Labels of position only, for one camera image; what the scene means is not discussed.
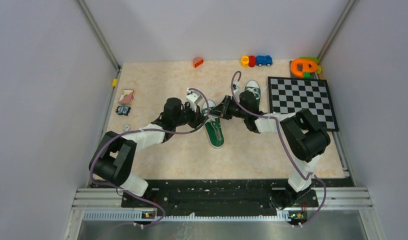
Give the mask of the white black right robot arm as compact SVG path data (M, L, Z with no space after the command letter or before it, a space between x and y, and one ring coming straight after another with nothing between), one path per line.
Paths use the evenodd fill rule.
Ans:
M239 98L225 96L209 113L226 120L243 119L254 133L276 133L294 167L285 187L285 200L291 206L305 200L316 163L331 143L326 129L309 109L287 114L263 112L251 92L242 92Z

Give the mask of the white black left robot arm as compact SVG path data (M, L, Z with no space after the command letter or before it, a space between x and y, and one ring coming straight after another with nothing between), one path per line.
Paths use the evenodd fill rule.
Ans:
M105 133L89 163L90 175L133 194L139 206L148 206L153 194L147 190L148 182L132 172L135 154L179 135L178 127L189 125L193 132L203 127L206 117L198 105L201 99L195 93L188 95L185 102L176 97L168 98L158 118L148 125L123 133Z

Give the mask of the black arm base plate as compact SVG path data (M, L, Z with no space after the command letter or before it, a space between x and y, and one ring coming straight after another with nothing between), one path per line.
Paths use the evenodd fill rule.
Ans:
M318 188L340 190L353 187L350 178L312 180L309 192L299 199L286 195L285 179L209 179L209 180L151 180L144 201L122 190L93 184L94 190L108 190L115 205L126 209L145 209L143 218L165 214L170 217L258 217L275 216L282 210L306 211L318 208L323 196Z

